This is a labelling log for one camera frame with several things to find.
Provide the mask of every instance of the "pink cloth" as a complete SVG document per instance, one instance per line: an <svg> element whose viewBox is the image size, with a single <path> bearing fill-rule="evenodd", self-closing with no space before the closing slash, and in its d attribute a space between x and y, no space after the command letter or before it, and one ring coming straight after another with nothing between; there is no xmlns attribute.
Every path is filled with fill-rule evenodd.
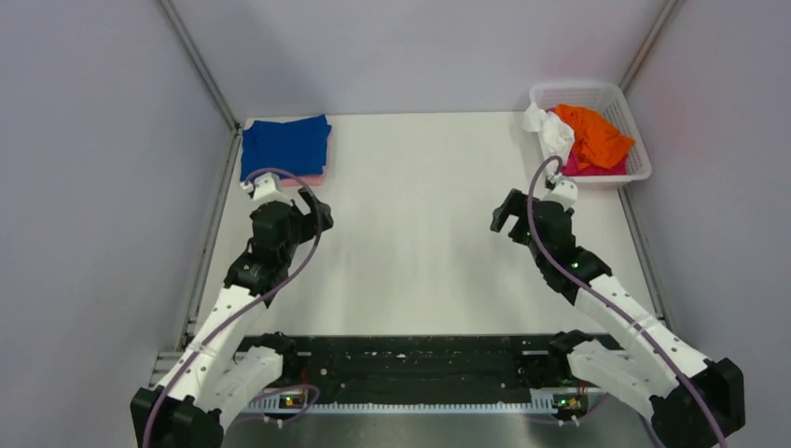
<svg viewBox="0 0 791 448"><path fill-rule="evenodd" d="M626 175L626 157L609 170L596 165L591 165L584 170L580 170L577 166L576 155L574 151L572 151L569 155L569 162L563 166L562 172L564 175Z"/></svg>
<svg viewBox="0 0 791 448"><path fill-rule="evenodd" d="M318 187L324 183L324 175L301 175L300 179L311 187ZM299 184L294 179L281 179L280 185L284 187L297 187Z"/></svg>

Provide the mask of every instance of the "orange cloth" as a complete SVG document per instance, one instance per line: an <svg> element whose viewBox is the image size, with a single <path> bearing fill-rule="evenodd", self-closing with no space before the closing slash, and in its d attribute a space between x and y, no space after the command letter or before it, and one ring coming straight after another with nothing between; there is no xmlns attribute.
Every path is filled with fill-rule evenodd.
<svg viewBox="0 0 791 448"><path fill-rule="evenodd" d="M610 124L595 110L575 105L558 105L555 113L574 129L575 153L579 169L591 165L612 169L627 155L634 140L621 135L618 128Z"/></svg>

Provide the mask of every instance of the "magenta cloth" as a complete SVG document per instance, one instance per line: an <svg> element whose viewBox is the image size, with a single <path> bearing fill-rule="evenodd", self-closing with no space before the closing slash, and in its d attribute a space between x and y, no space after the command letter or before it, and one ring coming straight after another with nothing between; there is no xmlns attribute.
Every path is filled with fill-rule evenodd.
<svg viewBox="0 0 791 448"><path fill-rule="evenodd" d="M563 166L564 175L626 175L626 157L619 161L616 166L611 169L602 168L601 166L591 165L584 170L580 170L576 162L576 154L574 151L569 155L569 162Z"/></svg>

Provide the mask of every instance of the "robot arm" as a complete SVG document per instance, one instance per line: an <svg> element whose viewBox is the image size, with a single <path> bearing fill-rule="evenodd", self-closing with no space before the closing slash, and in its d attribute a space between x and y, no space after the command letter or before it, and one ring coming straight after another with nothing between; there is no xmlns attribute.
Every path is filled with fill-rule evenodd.
<svg viewBox="0 0 791 448"><path fill-rule="evenodd" d="M576 245L571 220L576 195L573 180L562 176L556 179L550 193L531 203L535 229L549 254L566 271L606 296L631 317L631 323L547 261L530 232L528 198L521 191L510 191L503 205L494 210L491 225L492 231L499 232L509 216L516 216L517 223L508 236L528 246L549 287L593 318L628 353L626 357L617 356L578 330L562 332L554 337L549 349L559 373L595 384L631 406L651 422L668 448L712 446L715 435L700 408L640 334L647 333L691 380L726 436L743 427L742 372L729 359L714 363L681 341L631 296L599 257Z"/></svg>
<svg viewBox="0 0 791 448"><path fill-rule="evenodd" d="M329 206L314 202L301 190L300 195L311 208L310 214L302 215L281 192L277 176L266 174L255 182L250 196L263 204L250 215L253 237L231 264L212 312L155 389L141 388L132 399L132 421L139 446L155 401L188 358L195 357L189 369L175 380L156 415L150 448L219 447L233 419L283 372L289 340L280 334L262 338L266 342L248 350L239 365L228 368L247 329L271 304L271 300L260 301L260 296L286 279L297 246L315 237L315 214L321 216L322 231L331 229L333 221ZM256 301L258 304L217 332L229 317Z"/></svg>

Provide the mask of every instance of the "gray wall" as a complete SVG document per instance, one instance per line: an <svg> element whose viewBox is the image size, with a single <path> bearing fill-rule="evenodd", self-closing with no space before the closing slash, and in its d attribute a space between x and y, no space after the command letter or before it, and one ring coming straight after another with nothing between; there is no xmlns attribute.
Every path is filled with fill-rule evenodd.
<svg viewBox="0 0 791 448"><path fill-rule="evenodd" d="M629 101L654 167L633 186L678 331L746 376L734 439L788 446L791 3L682 6Z"/></svg>
<svg viewBox="0 0 791 448"><path fill-rule="evenodd" d="M0 445L128 447L228 131L152 0L0 6Z"/></svg>
<svg viewBox="0 0 791 448"><path fill-rule="evenodd" d="M237 119L513 110L619 82L664 0L174 0Z"/></svg>

